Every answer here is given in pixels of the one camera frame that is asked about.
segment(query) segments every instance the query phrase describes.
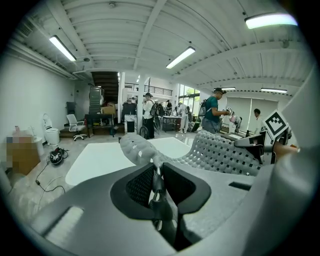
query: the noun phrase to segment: white corrugated ceiling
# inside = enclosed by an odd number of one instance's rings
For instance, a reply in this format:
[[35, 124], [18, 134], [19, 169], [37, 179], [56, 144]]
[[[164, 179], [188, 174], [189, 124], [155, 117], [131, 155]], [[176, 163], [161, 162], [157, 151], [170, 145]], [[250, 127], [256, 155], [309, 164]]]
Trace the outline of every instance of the white corrugated ceiling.
[[[22, 43], [68, 72], [134, 71], [198, 88], [261, 87], [297, 92], [313, 59], [296, 26], [248, 29], [245, 18], [284, 12], [256, 0], [48, 0], [27, 17], [35, 27]], [[57, 35], [76, 56], [49, 41]], [[196, 52], [172, 69], [170, 59]]]

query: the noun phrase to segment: white pants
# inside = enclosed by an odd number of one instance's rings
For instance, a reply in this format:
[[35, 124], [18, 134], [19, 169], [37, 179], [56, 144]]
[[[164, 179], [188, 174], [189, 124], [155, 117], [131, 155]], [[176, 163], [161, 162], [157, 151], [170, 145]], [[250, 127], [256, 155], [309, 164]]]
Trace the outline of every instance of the white pants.
[[188, 130], [188, 123], [189, 123], [188, 116], [181, 117], [180, 131], [183, 131], [186, 133]]

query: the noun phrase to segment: white cable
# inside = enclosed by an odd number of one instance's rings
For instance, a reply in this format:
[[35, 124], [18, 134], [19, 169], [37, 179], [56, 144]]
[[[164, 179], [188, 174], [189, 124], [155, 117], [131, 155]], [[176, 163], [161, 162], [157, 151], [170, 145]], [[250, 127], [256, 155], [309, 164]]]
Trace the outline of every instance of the white cable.
[[42, 197], [44, 196], [45, 190], [47, 189], [47, 187], [49, 187], [49, 185], [51, 184], [51, 182], [55, 181], [55, 180], [58, 179], [58, 178], [65, 178], [65, 177], [66, 177], [66, 176], [59, 176], [59, 177], [56, 177], [56, 178], [54, 178], [54, 179], [52, 179], [52, 180], [49, 181], [49, 183], [46, 185], [46, 187], [45, 187], [44, 190], [42, 191], [42, 195], [41, 195], [40, 200], [39, 200], [39, 202], [38, 202], [38, 209], [37, 209], [36, 212], [39, 211], [40, 201], [41, 201]]

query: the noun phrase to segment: balcony railing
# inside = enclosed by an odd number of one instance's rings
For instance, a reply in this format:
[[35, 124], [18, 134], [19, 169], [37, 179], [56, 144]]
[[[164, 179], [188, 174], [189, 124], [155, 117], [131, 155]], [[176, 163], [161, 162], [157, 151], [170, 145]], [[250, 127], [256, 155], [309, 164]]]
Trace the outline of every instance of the balcony railing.
[[[125, 83], [124, 88], [127, 88], [129, 91], [139, 91], [139, 85], [137, 83]], [[150, 85], [144, 86], [144, 92], [145, 93], [151, 93], [151, 94], [162, 94], [167, 96], [172, 96], [172, 90], [154, 87]]]

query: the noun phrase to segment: office chair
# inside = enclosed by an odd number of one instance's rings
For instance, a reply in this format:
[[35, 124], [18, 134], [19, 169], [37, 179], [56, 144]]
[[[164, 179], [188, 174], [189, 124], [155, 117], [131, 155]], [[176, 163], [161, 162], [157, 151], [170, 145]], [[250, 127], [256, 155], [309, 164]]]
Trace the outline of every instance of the office chair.
[[69, 132], [78, 132], [78, 134], [73, 136], [73, 140], [76, 141], [77, 138], [81, 138], [84, 140], [84, 136], [87, 136], [86, 134], [80, 133], [83, 129], [86, 128], [83, 121], [77, 121], [76, 116], [74, 114], [68, 114], [66, 116], [69, 121]]

